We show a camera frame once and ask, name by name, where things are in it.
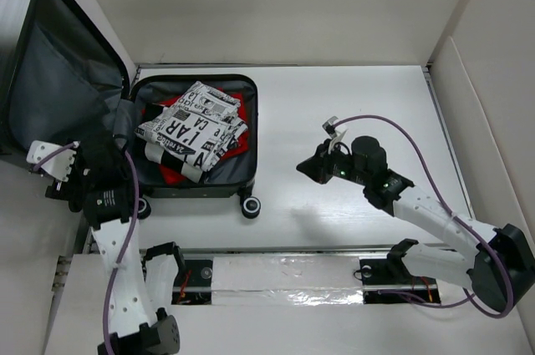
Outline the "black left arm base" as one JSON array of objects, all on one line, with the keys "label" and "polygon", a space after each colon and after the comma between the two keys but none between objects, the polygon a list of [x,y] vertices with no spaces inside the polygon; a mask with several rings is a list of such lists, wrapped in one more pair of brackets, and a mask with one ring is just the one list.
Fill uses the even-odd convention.
[{"label": "black left arm base", "polygon": [[173,305],[210,305],[213,260],[186,259],[185,269],[175,279]]}]

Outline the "black white space suitcase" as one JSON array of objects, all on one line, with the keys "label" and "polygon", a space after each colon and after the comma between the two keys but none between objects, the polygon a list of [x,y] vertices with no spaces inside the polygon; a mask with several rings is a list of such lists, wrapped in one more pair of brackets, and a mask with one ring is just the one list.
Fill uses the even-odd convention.
[{"label": "black white space suitcase", "polygon": [[[259,215],[258,90],[240,74],[156,75],[131,83],[114,48],[75,0],[1,0],[1,151],[27,163],[35,140],[64,146],[110,136],[134,162],[148,197],[237,195]],[[146,159],[159,145],[203,171],[198,183]]]}]

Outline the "black white striped garment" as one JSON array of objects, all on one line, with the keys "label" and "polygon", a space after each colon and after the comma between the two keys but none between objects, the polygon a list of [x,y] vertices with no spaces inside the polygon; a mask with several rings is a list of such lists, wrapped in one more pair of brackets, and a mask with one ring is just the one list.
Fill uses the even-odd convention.
[{"label": "black white striped garment", "polygon": [[187,164],[183,160],[176,158],[159,145],[146,143],[143,153],[146,159],[149,161],[157,163],[161,167],[165,167],[166,169],[172,171],[173,177],[171,177],[171,172],[167,171],[166,173],[163,173],[166,182],[169,184],[172,181],[177,181],[176,175],[181,175],[182,177],[195,183],[198,183],[202,177],[202,170],[197,169]]}]

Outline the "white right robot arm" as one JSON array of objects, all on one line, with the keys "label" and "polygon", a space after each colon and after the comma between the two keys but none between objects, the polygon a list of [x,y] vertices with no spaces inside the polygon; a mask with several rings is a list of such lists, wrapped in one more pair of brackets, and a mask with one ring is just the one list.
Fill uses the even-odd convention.
[{"label": "white right robot arm", "polygon": [[496,314],[508,313],[534,285],[534,255],[524,233],[446,210],[411,180],[393,171],[377,139],[361,136],[343,152],[332,139],[318,145],[297,172],[325,185],[332,178],[361,185],[364,198],[377,210],[411,223],[447,244],[440,250],[404,239],[387,255],[390,279],[412,276],[446,281],[472,294]]}]

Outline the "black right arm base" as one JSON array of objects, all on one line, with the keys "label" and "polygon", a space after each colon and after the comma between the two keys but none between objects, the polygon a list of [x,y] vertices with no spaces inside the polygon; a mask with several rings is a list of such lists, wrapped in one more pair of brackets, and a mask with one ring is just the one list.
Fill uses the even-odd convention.
[{"label": "black right arm base", "polygon": [[364,304],[441,304],[435,279],[396,275],[386,258],[361,258],[354,278],[362,283]]}]

